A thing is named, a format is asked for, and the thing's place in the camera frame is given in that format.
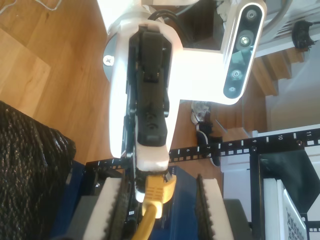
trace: white wall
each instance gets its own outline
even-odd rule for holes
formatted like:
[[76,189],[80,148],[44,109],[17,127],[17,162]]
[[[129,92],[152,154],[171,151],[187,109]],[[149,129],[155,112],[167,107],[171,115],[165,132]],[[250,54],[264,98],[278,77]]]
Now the white wall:
[[266,10],[267,14],[273,14],[277,13],[282,6],[282,1],[281,0],[266,0]]
[[307,62],[292,65],[292,75],[279,81],[279,96],[266,97],[269,131],[320,123],[320,41]]

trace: black metal frame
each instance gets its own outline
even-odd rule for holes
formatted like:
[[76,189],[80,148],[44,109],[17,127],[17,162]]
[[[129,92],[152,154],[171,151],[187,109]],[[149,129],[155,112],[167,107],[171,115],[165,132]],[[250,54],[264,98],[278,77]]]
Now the black metal frame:
[[[209,154],[211,154],[211,157],[250,154],[251,212],[253,213],[252,235],[254,239],[263,240],[265,239],[263,197],[264,169],[261,167],[259,156],[261,154],[281,153],[286,151],[304,151],[305,147],[318,145],[320,145],[320,129],[312,129],[196,147],[172,149],[169,152],[169,156],[170,162],[174,163],[205,159],[208,158]],[[111,169],[128,169],[131,167],[131,164],[129,158],[112,158],[88,162],[85,169],[88,174],[93,174],[93,172],[96,171],[104,172]],[[314,228],[319,232],[320,221],[308,221],[306,213],[301,212],[300,214],[305,218],[309,239],[310,229]]]

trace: camera lens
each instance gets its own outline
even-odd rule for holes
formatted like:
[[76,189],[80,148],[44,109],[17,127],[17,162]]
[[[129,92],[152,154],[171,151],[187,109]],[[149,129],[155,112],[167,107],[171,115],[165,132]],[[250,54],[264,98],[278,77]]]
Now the camera lens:
[[240,80],[242,78],[242,72],[239,69],[235,69],[231,72],[232,80]]
[[253,21],[255,20],[257,17],[257,12],[253,9],[250,9],[247,13],[246,13],[246,19],[248,21]]
[[250,30],[243,30],[238,35],[238,39],[236,41],[235,47],[238,51],[249,50],[253,44],[253,40],[254,40],[254,33]]
[[246,47],[251,43],[250,38],[246,35],[240,37],[240,44],[242,47]]

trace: black cable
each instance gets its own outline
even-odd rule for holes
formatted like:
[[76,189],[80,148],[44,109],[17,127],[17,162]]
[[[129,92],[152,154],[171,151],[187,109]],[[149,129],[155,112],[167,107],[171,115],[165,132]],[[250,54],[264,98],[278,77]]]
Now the black cable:
[[178,16],[173,11],[170,11],[167,9],[161,9],[161,10],[158,10],[158,11],[155,11],[154,13],[152,13],[148,19],[155,21],[161,17],[167,17],[167,18],[171,19],[177,25],[177,27],[180,29],[181,33],[183,34],[184,41],[188,45],[192,43],[192,38],[188,35],[187,30],[185,29],[184,25],[179,21]]

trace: white foam block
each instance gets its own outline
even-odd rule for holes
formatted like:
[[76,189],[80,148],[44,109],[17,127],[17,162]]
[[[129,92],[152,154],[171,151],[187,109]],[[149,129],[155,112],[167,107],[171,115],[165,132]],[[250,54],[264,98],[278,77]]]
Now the white foam block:
[[265,240],[280,240],[277,181],[263,179]]
[[212,221],[213,240],[234,240],[229,218],[216,179],[204,179],[203,186],[207,199],[210,220]]
[[115,206],[121,178],[108,177],[94,206],[83,240],[102,240]]

